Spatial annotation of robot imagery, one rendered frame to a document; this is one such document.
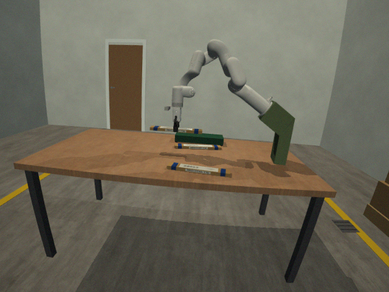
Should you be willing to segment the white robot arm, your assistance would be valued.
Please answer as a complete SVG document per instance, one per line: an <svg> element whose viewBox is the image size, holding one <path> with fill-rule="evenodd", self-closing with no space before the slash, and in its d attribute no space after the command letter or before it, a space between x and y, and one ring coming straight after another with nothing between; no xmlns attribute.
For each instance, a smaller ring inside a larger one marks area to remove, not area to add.
<svg viewBox="0 0 389 292"><path fill-rule="evenodd" d="M228 89L259 112L260 117L263 116L272 105L272 102L270 101L272 96L265 100L251 87L245 85L246 75L241 62L237 58L231 56L229 49L222 41L210 40L207 45L207 50L208 52L205 53L201 50L194 52L188 71L182 76L178 86L173 87L172 106L166 105L164 110L168 111L170 110L170 107L174 107L175 105L176 107L183 107L184 97L190 98L195 95L195 89L190 86L187 87L190 80L200 74L202 66L219 58L224 74L227 77L231 77L228 82Z"/></svg>

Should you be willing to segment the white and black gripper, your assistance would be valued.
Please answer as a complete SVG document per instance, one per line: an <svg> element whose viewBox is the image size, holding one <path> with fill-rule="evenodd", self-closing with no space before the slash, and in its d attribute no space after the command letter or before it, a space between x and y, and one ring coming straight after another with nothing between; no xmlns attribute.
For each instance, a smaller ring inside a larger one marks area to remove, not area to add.
<svg viewBox="0 0 389 292"><path fill-rule="evenodd" d="M178 132L179 122L181 121L182 108L183 107L173 107L173 132Z"/></svg>

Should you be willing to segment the tan box with blue bands and white label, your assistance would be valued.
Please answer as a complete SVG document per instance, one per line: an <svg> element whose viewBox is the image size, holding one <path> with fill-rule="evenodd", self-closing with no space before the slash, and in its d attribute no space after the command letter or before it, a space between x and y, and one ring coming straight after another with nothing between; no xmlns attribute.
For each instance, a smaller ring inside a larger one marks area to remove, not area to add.
<svg viewBox="0 0 389 292"><path fill-rule="evenodd" d="M201 150L221 150L220 145L200 145L200 144L174 144L174 148L201 149Z"/></svg>
<svg viewBox="0 0 389 292"><path fill-rule="evenodd" d="M151 127L150 127L150 130L153 130L153 131L170 131L170 132L173 132L173 127L151 126ZM202 129L178 128L178 133L194 133L194 134L202 134Z"/></svg>
<svg viewBox="0 0 389 292"><path fill-rule="evenodd" d="M229 169L219 169L219 168L204 167L199 165L181 164L177 162L169 162L169 164L167 165L167 169L230 177Z"/></svg>

